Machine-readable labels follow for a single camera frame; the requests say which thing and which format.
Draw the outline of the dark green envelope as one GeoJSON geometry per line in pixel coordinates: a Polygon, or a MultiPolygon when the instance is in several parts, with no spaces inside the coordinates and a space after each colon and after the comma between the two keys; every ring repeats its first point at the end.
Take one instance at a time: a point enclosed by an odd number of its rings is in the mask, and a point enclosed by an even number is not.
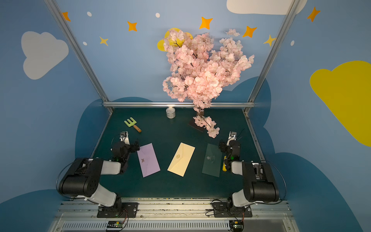
{"type": "Polygon", "coordinates": [[[220,176],[222,152],[216,145],[208,144],[203,163],[202,173],[214,177],[220,176]]]}

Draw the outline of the purple envelope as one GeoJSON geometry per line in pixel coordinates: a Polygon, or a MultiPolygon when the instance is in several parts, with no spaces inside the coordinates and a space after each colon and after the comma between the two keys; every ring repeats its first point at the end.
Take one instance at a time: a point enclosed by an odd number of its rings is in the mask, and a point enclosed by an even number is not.
{"type": "Polygon", "coordinates": [[[137,151],[143,177],[148,177],[160,171],[153,144],[141,146],[137,151]]]}

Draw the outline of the cream yellow envelope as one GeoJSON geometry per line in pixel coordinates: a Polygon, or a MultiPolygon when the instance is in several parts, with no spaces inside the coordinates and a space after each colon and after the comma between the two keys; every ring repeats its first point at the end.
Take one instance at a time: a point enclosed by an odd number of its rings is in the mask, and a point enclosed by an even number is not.
{"type": "Polygon", "coordinates": [[[194,151],[195,147],[180,143],[167,171],[184,177],[194,151]]]}

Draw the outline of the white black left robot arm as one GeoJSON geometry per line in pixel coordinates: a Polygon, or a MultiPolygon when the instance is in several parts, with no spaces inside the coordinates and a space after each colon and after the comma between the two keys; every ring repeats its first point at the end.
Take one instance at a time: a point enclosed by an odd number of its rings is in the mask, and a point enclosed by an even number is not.
{"type": "Polygon", "coordinates": [[[103,175],[122,175],[128,168],[130,154],[140,150],[138,142],[117,142],[111,151],[113,160],[101,158],[76,158],[67,165],[68,170],[56,181],[60,195],[69,198],[84,198],[103,207],[120,207],[119,197],[100,184],[103,175]]]}

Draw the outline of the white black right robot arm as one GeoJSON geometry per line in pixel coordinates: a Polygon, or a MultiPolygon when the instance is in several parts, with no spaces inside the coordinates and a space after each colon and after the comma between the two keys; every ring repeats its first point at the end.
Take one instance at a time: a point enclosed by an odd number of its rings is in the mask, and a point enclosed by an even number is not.
{"type": "Polygon", "coordinates": [[[243,177],[243,188],[231,195],[230,206],[242,208],[255,203],[266,205],[279,202],[279,188],[269,164],[240,160],[241,144],[237,140],[220,141],[218,147],[226,154],[223,171],[243,177]]]}

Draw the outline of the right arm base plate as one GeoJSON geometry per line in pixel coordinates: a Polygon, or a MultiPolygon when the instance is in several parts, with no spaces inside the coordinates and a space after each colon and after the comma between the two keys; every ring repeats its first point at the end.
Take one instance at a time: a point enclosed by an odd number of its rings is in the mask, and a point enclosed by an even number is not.
{"type": "Polygon", "coordinates": [[[251,218],[253,216],[250,206],[235,207],[226,202],[213,202],[211,206],[216,218],[251,218]]]}

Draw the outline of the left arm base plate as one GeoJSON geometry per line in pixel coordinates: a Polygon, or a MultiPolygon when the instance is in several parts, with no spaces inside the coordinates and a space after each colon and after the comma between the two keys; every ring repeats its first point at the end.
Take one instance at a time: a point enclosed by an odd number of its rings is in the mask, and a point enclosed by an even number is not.
{"type": "Polygon", "coordinates": [[[112,207],[98,207],[97,218],[135,218],[139,203],[123,202],[112,207]]]}

